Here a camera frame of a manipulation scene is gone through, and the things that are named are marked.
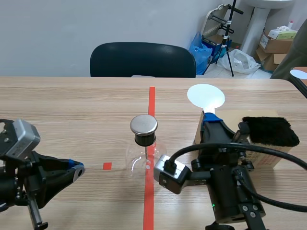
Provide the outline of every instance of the black office chair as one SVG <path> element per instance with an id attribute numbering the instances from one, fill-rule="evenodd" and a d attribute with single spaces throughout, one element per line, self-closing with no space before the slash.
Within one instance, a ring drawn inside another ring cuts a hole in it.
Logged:
<path id="1" fill-rule="evenodd" d="M 186 49 L 142 42 L 98 46 L 91 55 L 91 77 L 195 78 L 196 64 Z"/>

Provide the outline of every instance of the white disc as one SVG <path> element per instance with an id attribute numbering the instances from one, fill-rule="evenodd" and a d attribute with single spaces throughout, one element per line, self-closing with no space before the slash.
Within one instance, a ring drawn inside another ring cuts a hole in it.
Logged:
<path id="1" fill-rule="evenodd" d="M 290 74 L 296 78 L 299 78 L 299 79 L 307 79 L 307 73 L 301 71 L 301 70 L 298 70 L 298 69 L 293 69 L 290 71 Z"/>
<path id="2" fill-rule="evenodd" d="M 204 109 L 204 112 L 214 113 L 215 108 L 224 104 L 225 95 L 213 85 L 198 84 L 189 88 L 188 99 L 195 106 Z"/>

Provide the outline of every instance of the red tape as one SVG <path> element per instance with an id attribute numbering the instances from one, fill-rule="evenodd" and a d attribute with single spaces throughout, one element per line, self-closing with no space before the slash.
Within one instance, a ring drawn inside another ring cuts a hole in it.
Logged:
<path id="1" fill-rule="evenodd" d="M 155 87 L 149 88 L 148 114 L 155 113 Z M 148 161 L 145 169 L 143 230 L 154 230 L 154 146 L 147 149 Z"/>
<path id="2" fill-rule="evenodd" d="M 111 170 L 112 169 L 112 162 L 104 162 L 102 170 Z"/>

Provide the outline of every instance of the white sink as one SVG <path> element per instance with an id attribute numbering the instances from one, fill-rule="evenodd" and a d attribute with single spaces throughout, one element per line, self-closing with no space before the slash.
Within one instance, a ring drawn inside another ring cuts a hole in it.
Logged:
<path id="1" fill-rule="evenodd" d="M 244 0 L 246 4 L 255 7 L 254 14 L 248 25 L 241 50 L 254 55 L 260 37 L 271 9 L 280 9 L 291 5 L 295 0 Z"/>
<path id="2" fill-rule="evenodd" d="M 247 5 L 266 8 L 266 9 L 280 9 L 292 4 L 293 0 L 244 0 Z"/>

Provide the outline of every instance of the metal lid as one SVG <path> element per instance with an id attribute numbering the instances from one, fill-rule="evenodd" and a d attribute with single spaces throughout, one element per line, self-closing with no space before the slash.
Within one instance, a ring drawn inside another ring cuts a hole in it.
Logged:
<path id="1" fill-rule="evenodd" d="M 138 115 L 130 122 L 130 129 L 138 136 L 148 136 L 158 128 L 157 120 L 150 115 Z"/>

